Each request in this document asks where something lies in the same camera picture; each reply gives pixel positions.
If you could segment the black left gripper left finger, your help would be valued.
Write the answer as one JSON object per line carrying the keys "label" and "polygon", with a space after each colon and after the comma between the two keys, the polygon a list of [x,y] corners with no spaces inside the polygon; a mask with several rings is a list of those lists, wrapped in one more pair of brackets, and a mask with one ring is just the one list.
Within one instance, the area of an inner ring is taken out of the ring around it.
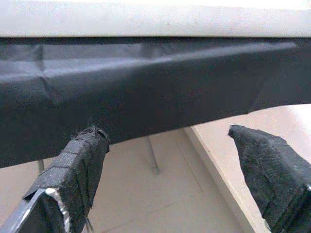
{"label": "black left gripper left finger", "polygon": [[108,152],[108,135],[102,129],[92,126],[78,133],[40,173],[0,231],[94,232],[88,214]]}

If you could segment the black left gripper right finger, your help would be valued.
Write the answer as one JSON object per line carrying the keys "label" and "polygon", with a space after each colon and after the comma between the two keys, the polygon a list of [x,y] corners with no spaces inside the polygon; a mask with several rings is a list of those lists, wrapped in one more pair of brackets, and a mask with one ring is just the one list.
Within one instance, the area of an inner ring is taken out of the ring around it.
{"label": "black left gripper right finger", "polygon": [[279,136],[232,125],[244,180],[273,233],[311,231],[311,165]]}

